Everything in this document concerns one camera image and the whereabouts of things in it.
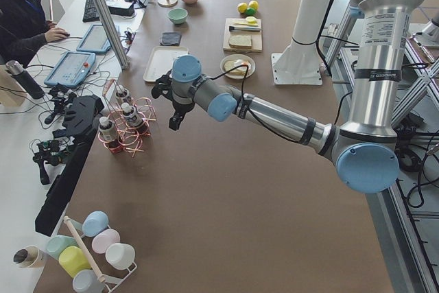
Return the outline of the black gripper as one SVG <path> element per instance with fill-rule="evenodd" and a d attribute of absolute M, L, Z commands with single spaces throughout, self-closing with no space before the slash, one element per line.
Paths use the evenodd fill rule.
<path fill-rule="evenodd" d="M 175 112 L 169 119 L 169 128 L 178 131 L 185 115 L 194 109 L 195 103 L 186 98 L 178 100 L 179 96 L 173 92 L 171 83 L 172 78 L 170 69 L 166 74 L 162 75 L 155 81 L 151 94 L 154 99 L 164 96 L 172 102 Z"/>

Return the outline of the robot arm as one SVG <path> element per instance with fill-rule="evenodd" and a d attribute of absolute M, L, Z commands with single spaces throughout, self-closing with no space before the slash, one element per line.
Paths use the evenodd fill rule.
<path fill-rule="evenodd" d="M 354 0 L 366 15 L 353 103 L 342 126 L 329 123 L 335 100 L 318 70 L 318 39 L 332 0 L 259 0 L 265 54 L 257 74 L 235 88 L 214 76 L 224 19 L 239 0 L 201 0 L 189 32 L 191 53 L 152 90 L 172 110 L 150 165 L 152 184 L 202 192 L 222 183 L 261 180 L 338 182 L 363 194 L 399 174 L 390 120 L 401 78 L 405 31 L 423 0 Z"/>

